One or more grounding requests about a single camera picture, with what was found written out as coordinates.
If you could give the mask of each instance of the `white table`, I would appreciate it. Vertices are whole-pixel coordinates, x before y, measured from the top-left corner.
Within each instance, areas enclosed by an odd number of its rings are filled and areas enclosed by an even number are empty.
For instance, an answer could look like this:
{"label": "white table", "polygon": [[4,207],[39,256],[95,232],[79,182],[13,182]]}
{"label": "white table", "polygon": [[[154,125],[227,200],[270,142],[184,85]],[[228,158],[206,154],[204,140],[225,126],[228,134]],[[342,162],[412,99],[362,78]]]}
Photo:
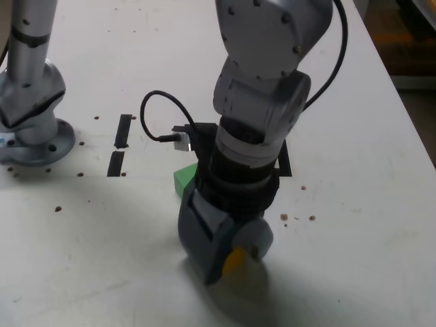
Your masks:
{"label": "white table", "polygon": [[[217,121],[226,53],[214,1],[60,0],[49,51],[67,83],[57,115],[85,145],[50,173],[0,169],[0,326],[436,326],[436,173],[344,5],[347,56],[288,138],[294,177],[266,212],[275,241],[264,265],[206,289],[176,231],[172,173],[193,153],[151,142],[137,119],[127,176],[106,173],[120,114],[138,114],[153,89]],[[335,12],[301,65],[312,93],[340,39]],[[151,100],[147,120],[155,134],[185,123],[164,99]]]}

